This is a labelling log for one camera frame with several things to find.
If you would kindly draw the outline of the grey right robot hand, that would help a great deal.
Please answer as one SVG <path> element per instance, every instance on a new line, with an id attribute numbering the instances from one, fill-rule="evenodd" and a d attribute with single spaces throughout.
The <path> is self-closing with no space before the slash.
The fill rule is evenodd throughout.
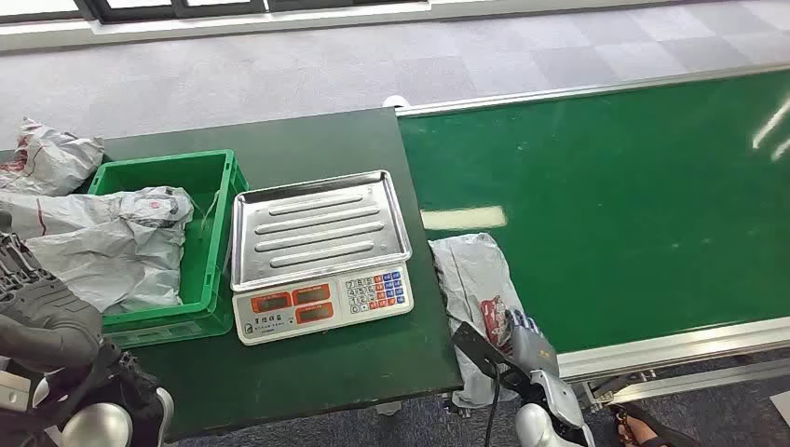
<path id="1" fill-rule="evenodd" d="M 558 376 L 556 351 L 536 321 L 515 307 L 508 308 L 505 315 L 510 329 L 512 362 L 525 373 L 542 370 Z"/>

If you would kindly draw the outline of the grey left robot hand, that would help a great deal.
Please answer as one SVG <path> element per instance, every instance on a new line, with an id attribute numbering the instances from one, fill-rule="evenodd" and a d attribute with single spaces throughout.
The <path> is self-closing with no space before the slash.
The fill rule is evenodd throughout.
<path id="1" fill-rule="evenodd" d="M 39 372 L 90 365 L 102 316 L 44 268 L 1 213 L 1 356 Z"/>

